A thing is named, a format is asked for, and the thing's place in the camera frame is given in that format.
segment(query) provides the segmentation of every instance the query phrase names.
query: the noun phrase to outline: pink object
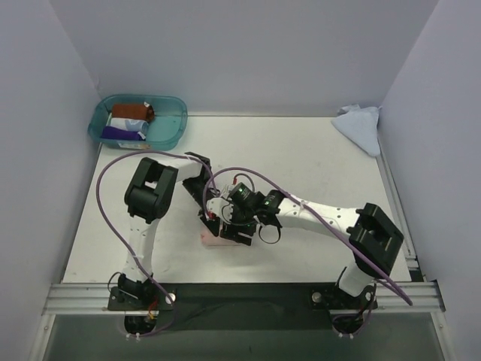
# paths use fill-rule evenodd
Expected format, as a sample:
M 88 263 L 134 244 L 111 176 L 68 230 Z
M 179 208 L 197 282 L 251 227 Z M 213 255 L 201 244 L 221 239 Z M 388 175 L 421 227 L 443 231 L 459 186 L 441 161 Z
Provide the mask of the pink object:
M 216 237 L 207 228 L 201 230 L 201 242 L 204 246 L 240 246 L 240 243 L 229 241 L 222 237 Z

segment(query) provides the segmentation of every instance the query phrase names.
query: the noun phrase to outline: white table surface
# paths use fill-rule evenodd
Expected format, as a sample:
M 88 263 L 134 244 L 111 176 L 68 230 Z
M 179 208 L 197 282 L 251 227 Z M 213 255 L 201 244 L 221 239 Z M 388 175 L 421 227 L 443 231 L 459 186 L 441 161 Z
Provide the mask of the white table surface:
M 328 118 L 190 117 L 173 153 L 192 151 L 210 158 L 214 171 L 243 166 L 260 171 L 304 199 L 339 207 L 378 204 L 391 216 L 374 158 L 359 150 Z M 103 147 L 75 237 L 63 282 L 104 283 L 122 270 L 127 250 L 101 218 L 95 202 L 100 171 L 119 155 Z M 124 159 L 104 176 L 101 199 L 115 227 L 128 238 L 129 216 L 123 196 L 142 156 Z M 151 156 L 158 161 L 163 156 Z M 231 182 L 222 174 L 217 183 Z M 270 187 L 255 179 L 259 190 Z M 154 277 L 160 282 L 329 282 L 336 281 L 353 255 L 338 240 L 300 229 L 283 229 L 278 244 L 205 247 L 198 206 L 177 184 L 167 215 L 156 233 Z M 410 281 L 399 253 L 395 281 Z

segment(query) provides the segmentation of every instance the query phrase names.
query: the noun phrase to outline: wire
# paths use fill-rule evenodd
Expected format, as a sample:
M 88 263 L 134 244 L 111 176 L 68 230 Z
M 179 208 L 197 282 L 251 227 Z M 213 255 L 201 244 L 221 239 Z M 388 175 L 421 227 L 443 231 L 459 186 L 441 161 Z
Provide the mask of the wire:
M 391 292 L 393 292 L 394 294 L 397 294 L 396 293 L 396 290 L 394 288 L 391 287 L 390 284 L 384 282 L 383 280 L 376 280 L 376 282 L 378 284 L 381 284 L 383 287 L 387 288 L 388 290 L 390 290 Z
M 237 183 L 237 178 L 238 178 L 238 177 L 245 177 L 245 178 L 247 178 L 247 180 L 250 182 L 250 186 L 251 186 L 251 188 L 252 188 L 251 190 L 252 190 L 253 192 L 256 191 L 256 185 L 254 184 L 254 180 L 250 177 L 250 175 L 245 174 L 245 173 L 237 173 L 237 174 L 234 176 L 234 184 Z
M 333 330 L 335 332 L 339 332 L 340 335 L 343 337 L 353 337 L 358 335 L 366 327 L 371 318 L 374 303 L 376 302 L 376 289 L 376 284 L 374 284 L 374 291 L 371 293 L 371 299 L 366 304 L 366 306 L 364 306 L 357 314 L 339 314 L 332 317 L 331 323 Z M 360 325 L 360 327 L 358 327 L 354 331 L 351 331 L 350 328 L 354 325 L 356 321 L 358 321 L 360 317 L 363 317 L 363 314 L 366 310 L 368 310 L 368 314 L 363 319 L 362 325 Z
M 226 207 L 228 207 L 229 205 L 233 205 L 234 203 L 232 203 L 231 201 L 225 199 L 225 198 L 222 198 L 224 200 L 226 200 L 229 204 L 228 205 L 224 205 L 221 210 L 220 210 L 220 213 L 222 215 L 222 218 L 224 220 L 226 220 L 227 218 L 225 217 L 224 215 L 224 210 Z M 228 225 L 232 225 L 232 226 L 238 226 L 238 227 L 245 227 L 245 226 L 253 226 L 254 224 L 257 224 L 257 222 L 255 220 L 251 221 L 251 222 L 246 222 L 246 223 L 233 223 L 231 221 L 228 221 L 228 222 L 225 222 L 223 221 L 224 223 L 227 223 Z
M 108 290 L 109 293 L 111 292 L 111 291 L 110 291 L 110 282 L 112 282 L 112 280 L 113 280 L 113 278 L 114 278 L 115 276 L 121 275 L 121 274 L 122 274 L 122 272 L 115 272 L 113 275 L 110 276 L 110 278 L 109 278 L 109 280 L 108 280 L 108 282 L 107 282 L 107 290 Z
M 204 187 L 204 192 L 202 195 L 202 198 L 204 200 L 204 205 L 206 204 L 206 199 L 207 199 L 207 189 L 214 180 L 215 177 L 222 173 L 226 173 L 227 171 L 242 171 L 250 174 L 254 174 L 257 177 L 261 178 L 265 182 L 269 183 L 271 186 L 279 190 L 286 198 L 290 199 L 293 201 L 296 205 L 301 205 L 301 202 L 291 196 L 291 194 L 287 193 L 285 190 L 283 190 L 281 187 L 279 187 L 277 184 L 275 184 L 272 180 L 269 178 L 265 177 L 263 174 L 253 171 L 252 169 L 248 168 L 241 168 L 241 167 L 229 167 L 229 168 L 224 168 L 218 171 L 217 173 L 213 174 L 210 179 L 207 181 Z M 413 301 L 411 301 L 410 297 L 389 277 L 388 274 L 386 274 L 381 268 L 379 268 L 374 262 L 372 262 L 370 259 L 368 259 L 362 252 L 360 252 L 357 248 L 352 246 L 349 243 L 349 240 L 344 237 L 343 233 L 338 231 L 337 229 L 333 228 L 331 225 L 329 225 L 328 222 L 324 220 L 315 210 L 313 210 L 309 205 L 302 204 L 301 205 L 303 208 L 307 209 L 325 228 L 327 228 L 333 235 L 335 235 L 341 242 L 343 242 L 359 259 L 364 261 L 366 264 L 369 265 L 380 277 L 384 278 L 388 284 L 392 287 L 393 290 L 395 290 L 395 293 L 400 296 L 409 306 L 413 305 Z
M 148 316 L 151 320 L 154 319 L 154 316 L 153 316 L 153 314 L 152 314 L 152 310 L 153 310 L 154 307 L 156 307 L 156 306 L 158 305 L 158 303 L 159 303 L 159 300 L 158 300 L 157 297 L 156 297 L 156 299 L 154 299 L 154 301 L 150 304 L 149 308 L 147 309 L 147 316 Z
M 256 301 L 254 302 L 256 305 L 262 305 L 262 306 L 270 306 L 270 307 L 275 307 L 278 306 L 275 302 L 270 302 L 270 301 Z M 199 308 L 197 311 L 193 311 L 191 314 L 188 314 L 185 319 L 180 321 L 180 324 L 187 322 L 186 326 L 189 326 L 192 321 L 200 316 L 206 316 L 206 314 L 211 314 L 219 309 L 222 309 L 224 307 L 232 306 L 235 305 L 235 303 L 232 302 L 222 302 L 219 304 L 214 304 L 214 305 L 205 305 Z
M 263 239 L 263 237 L 261 236 L 262 226 L 260 226 L 259 232 L 258 232 L 259 239 L 260 239 L 261 241 L 263 241 L 264 243 L 266 243 L 266 244 L 276 244 L 276 243 L 279 243 L 279 241 L 280 241 L 280 228 L 279 228 L 279 227 L 276 227 L 276 228 L 277 228 L 277 233 L 278 233 L 278 235 L 279 235 L 279 237 L 277 237 L 277 240 L 276 240 L 276 241 L 274 241 L 274 242 L 267 242 L 266 240 Z
M 151 153 L 151 154 L 161 154 L 163 156 L 170 156 L 172 158 L 177 158 L 177 159 L 190 159 L 190 160 L 193 160 L 195 162 L 198 162 L 200 164 L 202 164 L 202 166 L 204 166 L 204 168 L 207 170 L 207 172 L 209 173 L 210 175 L 210 178 L 213 178 L 213 174 L 212 174 L 212 171 L 210 170 L 210 168 L 207 166 L 207 164 L 205 164 L 204 162 L 202 162 L 200 159 L 198 158 L 195 158 L 194 156 L 179 156 L 179 155 L 176 155 L 176 154 L 170 154 L 170 153 L 166 153 L 166 152 L 162 152 L 160 150 L 139 150 L 139 151 L 135 151 L 135 152 L 131 152 L 131 153 L 127 153 L 127 154 L 124 154 L 122 156 L 119 156 L 117 157 L 116 159 L 112 160 L 111 162 L 109 162 L 100 172 L 100 174 L 98 175 L 98 179 L 97 179 L 97 184 L 95 185 L 95 198 L 97 200 L 97 206 L 98 206 L 98 209 L 100 210 L 100 213 L 102 215 L 102 217 L 104 218 L 104 221 L 106 222 L 107 226 L 110 228 L 110 230 L 118 237 L 118 239 L 123 243 L 124 246 L 126 246 L 127 248 L 127 251 L 132 255 L 132 258 L 133 260 L 135 261 L 135 264 L 137 265 L 137 267 L 141 270 L 141 272 L 145 275 L 145 277 L 147 277 L 147 279 L 150 280 L 150 282 L 152 282 L 164 295 L 165 297 L 167 297 L 167 299 L 171 302 L 171 305 L 172 305 L 172 310 L 173 310 L 173 316 L 172 316 L 172 320 L 170 322 L 168 322 L 167 324 L 161 326 L 161 327 L 156 327 L 153 331 L 151 332 L 148 332 L 148 333 L 144 333 L 143 335 L 140 335 L 140 337 L 147 337 L 147 336 L 153 336 L 153 335 L 157 335 L 158 333 L 166 330 L 168 327 L 172 326 L 174 324 L 174 321 L 175 321 L 175 318 L 177 316 L 177 309 L 175 308 L 174 306 L 174 301 L 172 300 L 171 296 L 168 294 L 167 290 L 159 283 L 157 282 L 153 277 L 152 275 L 146 271 L 146 269 L 141 265 L 141 263 L 138 261 L 138 258 L 137 258 L 137 254 L 135 254 L 135 251 L 134 249 L 130 246 L 130 244 L 127 242 L 127 240 L 119 233 L 119 231 L 117 231 L 117 229 L 113 226 L 112 222 L 110 221 L 110 219 L 107 217 L 107 214 L 105 213 L 105 209 L 104 209 L 104 206 L 102 205 L 102 202 L 101 202 L 101 199 L 100 199 L 100 185 L 101 185 L 101 182 L 102 182 L 102 178 L 104 177 L 105 173 L 107 172 L 107 170 L 112 166 L 114 165 L 115 163 L 119 162 L 120 160 L 122 159 L 125 159 L 125 158 L 129 158 L 130 156 L 136 156 L 138 154 L 148 154 L 148 153 Z M 215 183 L 214 182 L 209 182 L 209 184 L 213 184 L 213 187 L 215 188 Z M 204 189 L 204 192 L 205 192 L 205 195 L 207 196 L 207 187 Z M 207 212 L 207 204 L 206 202 L 203 203 L 204 205 L 204 211 Z

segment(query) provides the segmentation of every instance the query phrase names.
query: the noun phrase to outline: metal extrusion bar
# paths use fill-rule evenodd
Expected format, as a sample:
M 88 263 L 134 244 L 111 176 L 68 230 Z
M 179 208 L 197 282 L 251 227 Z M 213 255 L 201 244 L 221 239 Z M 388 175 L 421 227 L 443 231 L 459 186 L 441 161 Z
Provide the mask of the metal extrusion bar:
M 391 206 L 395 223 L 404 234 L 404 242 L 402 246 L 403 250 L 405 250 L 404 255 L 407 259 L 415 259 L 416 251 L 414 249 L 413 239 L 411 238 L 409 227 L 407 226 L 398 188 L 396 187 L 394 178 L 392 177 L 391 169 L 385 157 L 384 146 L 381 139 L 379 139 L 379 146 L 381 149 L 381 155 L 377 157 L 377 165 L 381 173 L 381 178 L 383 179 L 386 195 L 389 199 L 389 205 Z
M 398 282 L 398 285 L 413 300 L 413 306 L 407 305 L 401 298 L 379 285 L 377 289 L 379 307 L 374 310 L 375 312 L 444 311 L 443 300 L 435 282 Z M 44 314 L 147 314 L 146 311 L 109 311 L 107 310 L 109 297 L 107 284 L 54 284 L 50 288 Z
M 35 337 L 32 349 L 30 350 L 29 361 L 44 359 L 54 322 L 54 314 L 45 314 L 40 319 L 37 336 Z
M 419 269 L 419 263 L 416 259 L 406 258 L 406 264 L 410 271 Z

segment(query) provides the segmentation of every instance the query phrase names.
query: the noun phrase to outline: black mounting plate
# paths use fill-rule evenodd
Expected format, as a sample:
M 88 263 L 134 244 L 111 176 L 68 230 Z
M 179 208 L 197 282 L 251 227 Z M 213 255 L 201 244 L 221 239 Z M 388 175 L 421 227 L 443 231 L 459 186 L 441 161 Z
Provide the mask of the black mounting plate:
M 373 290 L 367 286 L 359 297 L 351 297 L 335 283 L 163 284 L 163 287 L 175 295 L 176 317 L 170 330 L 330 329 L 328 310 L 357 311 L 368 302 L 365 294 Z M 172 307 L 161 293 L 158 300 L 158 323 L 164 324 L 173 317 Z M 116 287 L 112 288 L 107 308 L 146 311 L 127 302 Z

